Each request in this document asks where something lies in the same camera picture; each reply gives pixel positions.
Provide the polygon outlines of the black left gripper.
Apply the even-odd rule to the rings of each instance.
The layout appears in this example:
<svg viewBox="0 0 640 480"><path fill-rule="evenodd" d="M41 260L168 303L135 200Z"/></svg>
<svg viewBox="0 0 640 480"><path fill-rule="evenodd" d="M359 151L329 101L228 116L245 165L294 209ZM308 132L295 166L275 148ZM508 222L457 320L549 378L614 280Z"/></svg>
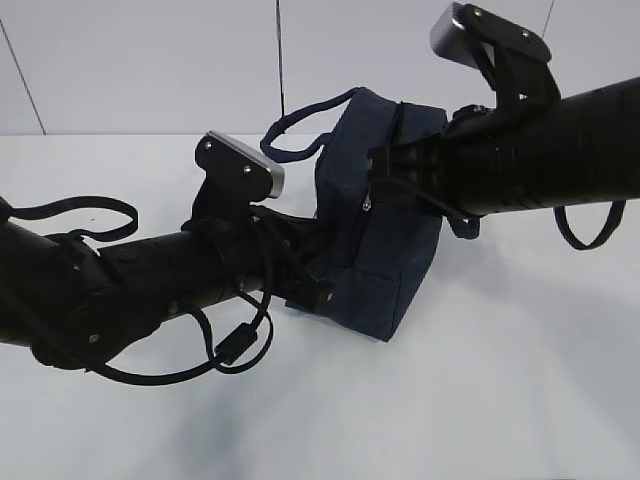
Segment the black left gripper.
<svg viewBox="0 0 640 480"><path fill-rule="evenodd" d="M333 284L317 279L309 266L329 247L330 229L317 219L251 207L274 259L274 294L291 308L320 313L333 297Z"/></svg>

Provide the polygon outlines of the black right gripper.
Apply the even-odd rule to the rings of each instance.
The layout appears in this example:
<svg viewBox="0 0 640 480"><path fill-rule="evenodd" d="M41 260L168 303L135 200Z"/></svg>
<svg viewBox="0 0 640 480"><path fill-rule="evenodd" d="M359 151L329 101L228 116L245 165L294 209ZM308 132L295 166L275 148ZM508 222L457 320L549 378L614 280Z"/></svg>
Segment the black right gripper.
<svg viewBox="0 0 640 480"><path fill-rule="evenodd" d="M441 167L433 157L438 136L408 143L387 141L368 152L369 198L373 204L393 204L422 213L479 220L440 190Z"/></svg>

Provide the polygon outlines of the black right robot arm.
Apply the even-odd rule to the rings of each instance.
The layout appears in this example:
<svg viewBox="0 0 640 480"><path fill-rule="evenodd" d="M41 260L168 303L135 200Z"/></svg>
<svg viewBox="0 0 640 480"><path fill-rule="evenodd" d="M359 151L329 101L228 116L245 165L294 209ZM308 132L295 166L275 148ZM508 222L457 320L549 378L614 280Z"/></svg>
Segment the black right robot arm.
<svg viewBox="0 0 640 480"><path fill-rule="evenodd" d="M639 81L371 150L370 200L460 219L639 196Z"/></svg>

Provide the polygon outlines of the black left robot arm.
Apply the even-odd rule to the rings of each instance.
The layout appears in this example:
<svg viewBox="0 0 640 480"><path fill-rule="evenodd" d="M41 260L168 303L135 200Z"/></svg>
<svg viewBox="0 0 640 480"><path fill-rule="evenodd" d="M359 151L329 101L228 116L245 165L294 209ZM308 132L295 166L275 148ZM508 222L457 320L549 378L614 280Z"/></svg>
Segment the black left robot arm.
<svg viewBox="0 0 640 480"><path fill-rule="evenodd" d="M232 237L199 222L102 249L86 231L41 236L1 222L1 340L48 367L84 369L133 385L166 385L210 370L234 373L269 318L273 297L317 307L329 284L306 271L328 246L317 221L256 207ZM164 375L111 361L166 321L193 317L202 364Z"/></svg>

